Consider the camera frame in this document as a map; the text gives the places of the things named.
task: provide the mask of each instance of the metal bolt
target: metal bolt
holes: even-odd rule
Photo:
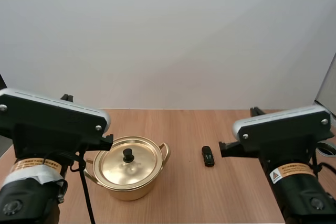
[[[328,122],[329,122],[328,119],[323,119],[323,120],[321,121],[321,123],[322,123],[323,125],[326,125]]]
[[[316,210],[323,210],[324,208],[324,204],[322,202],[322,200],[318,199],[318,198],[312,198],[310,200],[310,204],[312,205],[313,208],[315,208]]]
[[[101,131],[103,128],[100,125],[96,126],[96,131]]]
[[[57,196],[58,202],[62,204],[64,202],[64,195],[60,194]]]
[[[6,112],[7,109],[8,109],[8,107],[7,107],[6,105],[4,105],[4,104],[0,104],[0,111],[1,111],[1,112]]]

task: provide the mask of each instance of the screw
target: screw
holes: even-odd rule
[[[0,111],[1,111],[1,112],[6,112],[7,109],[8,109],[8,107],[7,107],[6,105],[4,105],[4,104],[0,104]]]
[[[101,131],[103,128],[100,125],[96,126],[96,131]]]
[[[326,125],[328,122],[329,122],[328,119],[323,119],[323,120],[321,121],[321,123],[322,123],[323,125]]]

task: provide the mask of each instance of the warning label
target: warning label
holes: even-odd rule
[[[310,167],[302,163],[291,163],[287,165],[282,165],[274,169],[269,174],[269,176],[271,177],[273,184],[275,184],[282,178],[290,176],[290,175],[294,175],[294,174],[310,174],[310,175],[315,176],[313,171],[310,169]]]
[[[21,160],[15,163],[10,171],[12,173],[16,170],[21,170],[21,169],[33,167],[36,165],[41,165],[42,163],[43,163],[43,158],[27,158],[27,159],[24,159],[24,160]],[[44,164],[51,167],[52,169],[55,169],[58,173],[61,172],[62,166],[56,163],[55,161],[46,159]]]

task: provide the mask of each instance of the white backdrop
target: white backdrop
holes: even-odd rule
[[[336,0],[0,0],[11,87],[100,108],[312,104]]]

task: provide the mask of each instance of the aluminum pot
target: aluminum pot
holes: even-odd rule
[[[170,153],[166,143],[158,146],[144,137],[125,136],[114,140],[110,151],[100,151],[94,160],[86,159],[92,164],[93,175],[86,169],[84,174],[97,185],[109,189],[113,197],[135,200],[152,190]]]

